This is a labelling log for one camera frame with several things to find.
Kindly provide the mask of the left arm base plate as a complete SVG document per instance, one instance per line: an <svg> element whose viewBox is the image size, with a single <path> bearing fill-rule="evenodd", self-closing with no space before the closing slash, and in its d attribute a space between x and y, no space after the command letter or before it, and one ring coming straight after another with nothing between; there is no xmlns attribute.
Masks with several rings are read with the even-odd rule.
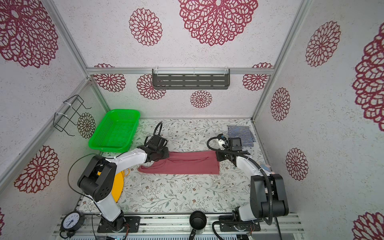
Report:
<svg viewBox="0 0 384 240"><path fill-rule="evenodd" d="M137 233L140 221L141 217L139 216L119 217L113 222L107 221L104 217L102 217L97 233Z"/></svg>

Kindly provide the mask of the round pressure gauge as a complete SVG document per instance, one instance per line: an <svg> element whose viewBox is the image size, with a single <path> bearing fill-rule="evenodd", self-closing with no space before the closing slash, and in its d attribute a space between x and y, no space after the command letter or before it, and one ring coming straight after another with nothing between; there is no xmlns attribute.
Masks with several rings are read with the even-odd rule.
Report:
<svg viewBox="0 0 384 240"><path fill-rule="evenodd" d="M68 213L62 220L59 236L62 239L70 239L83 226L85 215L78 211Z"/></svg>

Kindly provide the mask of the grey wall shelf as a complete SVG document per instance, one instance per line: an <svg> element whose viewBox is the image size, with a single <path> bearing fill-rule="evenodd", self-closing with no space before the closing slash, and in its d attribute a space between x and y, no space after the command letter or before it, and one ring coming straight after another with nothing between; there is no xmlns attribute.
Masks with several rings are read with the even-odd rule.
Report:
<svg viewBox="0 0 384 240"><path fill-rule="evenodd" d="M230 70L218 72L152 70L152 85L156 90L227 90Z"/></svg>

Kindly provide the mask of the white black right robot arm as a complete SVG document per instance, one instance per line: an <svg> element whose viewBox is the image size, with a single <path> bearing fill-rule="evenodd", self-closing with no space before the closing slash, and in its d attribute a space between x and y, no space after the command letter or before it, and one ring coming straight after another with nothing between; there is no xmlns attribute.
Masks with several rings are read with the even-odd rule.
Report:
<svg viewBox="0 0 384 240"><path fill-rule="evenodd" d="M253 160L250 153L243 150L240 138L227 139L220 134L208 140L207 146L216 152L219 162L231 162L250 180L249 203L233 210L235 222L261 220L271 225L275 218L289 214L282 176L265 170Z"/></svg>

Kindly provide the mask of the yellow hat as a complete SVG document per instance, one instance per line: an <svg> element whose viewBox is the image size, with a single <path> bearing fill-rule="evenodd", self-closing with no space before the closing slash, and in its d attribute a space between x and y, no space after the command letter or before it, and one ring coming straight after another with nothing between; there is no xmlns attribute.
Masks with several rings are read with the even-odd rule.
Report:
<svg viewBox="0 0 384 240"><path fill-rule="evenodd" d="M131 172L131 169L126 169L115 175L113 188L111 191L112 197L117 203L122 195L125 177L128 176Z"/></svg>

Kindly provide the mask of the blue white striped tank top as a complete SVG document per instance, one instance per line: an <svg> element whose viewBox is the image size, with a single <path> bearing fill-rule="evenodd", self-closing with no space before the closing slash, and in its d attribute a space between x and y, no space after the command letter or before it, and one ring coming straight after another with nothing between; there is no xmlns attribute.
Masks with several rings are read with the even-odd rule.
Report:
<svg viewBox="0 0 384 240"><path fill-rule="evenodd" d="M256 141L249 126L228 126L228 135L230 138L240 138L244 147L253 147Z"/></svg>

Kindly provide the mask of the plush doll toy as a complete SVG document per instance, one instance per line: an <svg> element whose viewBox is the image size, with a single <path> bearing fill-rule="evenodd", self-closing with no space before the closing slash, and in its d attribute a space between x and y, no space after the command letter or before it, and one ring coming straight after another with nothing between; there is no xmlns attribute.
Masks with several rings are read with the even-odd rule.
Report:
<svg viewBox="0 0 384 240"><path fill-rule="evenodd" d="M267 174L267 175L270 175L270 174L275 174L275 172L272 171L272 168L270 165L267 165L267 164L260 164L261 168L264 170L264 172Z"/></svg>

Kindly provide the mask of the maroon tank top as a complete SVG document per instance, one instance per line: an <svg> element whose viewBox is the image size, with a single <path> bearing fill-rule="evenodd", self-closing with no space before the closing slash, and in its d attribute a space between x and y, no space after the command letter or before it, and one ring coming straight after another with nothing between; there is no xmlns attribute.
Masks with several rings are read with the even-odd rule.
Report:
<svg viewBox="0 0 384 240"><path fill-rule="evenodd" d="M169 157L154 162L151 166L140 166L143 174L164 175L219 175L220 163L216 152L170 152Z"/></svg>

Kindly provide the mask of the green plastic basket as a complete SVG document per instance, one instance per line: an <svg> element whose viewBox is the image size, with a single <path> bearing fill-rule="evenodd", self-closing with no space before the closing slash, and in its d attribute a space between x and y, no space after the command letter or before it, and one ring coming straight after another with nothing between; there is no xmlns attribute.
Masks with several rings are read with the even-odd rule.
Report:
<svg viewBox="0 0 384 240"><path fill-rule="evenodd" d="M139 126L140 112L115 109L106 113L92 137L89 147L111 153L127 152Z"/></svg>

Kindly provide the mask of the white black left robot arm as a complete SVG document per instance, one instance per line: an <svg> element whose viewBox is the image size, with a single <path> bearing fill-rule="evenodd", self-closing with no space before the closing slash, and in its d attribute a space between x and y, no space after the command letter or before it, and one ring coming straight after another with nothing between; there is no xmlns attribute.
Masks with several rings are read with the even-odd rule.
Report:
<svg viewBox="0 0 384 240"><path fill-rule="evenodd" d="M167 159L167 143L165 138L154 135L138 148L117 157L109 159L96 155L80 176L78 187L94 201L102 217L113 223L122 215L112 196L115 176L135 165Z"/></svg>

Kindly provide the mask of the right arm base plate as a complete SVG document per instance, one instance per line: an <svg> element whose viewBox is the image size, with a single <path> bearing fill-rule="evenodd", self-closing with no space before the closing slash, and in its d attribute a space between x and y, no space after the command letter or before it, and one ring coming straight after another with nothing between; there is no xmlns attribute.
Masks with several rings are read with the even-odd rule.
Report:
<svg viewBox="0 0 384 240"><path fill-rule="evenodd" d="M226 224L224 222L240 222L235 220L232 216L219 216L221 232L259 232L261 230L258 222L240 224Z"/></svg>

